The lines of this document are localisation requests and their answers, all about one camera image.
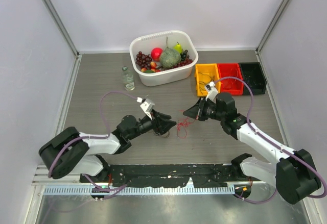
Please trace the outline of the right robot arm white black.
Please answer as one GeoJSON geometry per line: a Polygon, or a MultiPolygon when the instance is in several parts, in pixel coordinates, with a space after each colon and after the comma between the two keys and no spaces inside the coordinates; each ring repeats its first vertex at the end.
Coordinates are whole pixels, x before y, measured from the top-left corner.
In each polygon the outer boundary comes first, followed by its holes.
{"type": "Polygon", "coordinates": [[[315,191],[326,187],[308,151],[296,151],[262,132],[237,111],[235,100],[229,93],[219,93],[214,101],[201,97],[183,114],[198,121],[219,121],[226,134],[255,149],[266,159],[263,162],[250,154],[233,159],[230,173],[235,180],[246,177],[261,180],[274,187],[290,204],[305,197],[314,198],[315,191]]]}

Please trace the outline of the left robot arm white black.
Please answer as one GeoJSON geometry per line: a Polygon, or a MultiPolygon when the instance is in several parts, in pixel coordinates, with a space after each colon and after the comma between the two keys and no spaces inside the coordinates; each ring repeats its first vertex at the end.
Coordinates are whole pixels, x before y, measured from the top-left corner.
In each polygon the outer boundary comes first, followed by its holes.
{"type": "Polygon", "coordinates": [[[102,183],[108,179],[110,167],[101,154],[121,154],[131,147],[132,139],[149,131],[165,135],[176,124],[171,116],[152,110],[142,119],[124,116],[108,135],[90,135],[68,127],[43,145],[39,155],[49,178],[61,179],[70,173],[79,173],[102,183]]]}

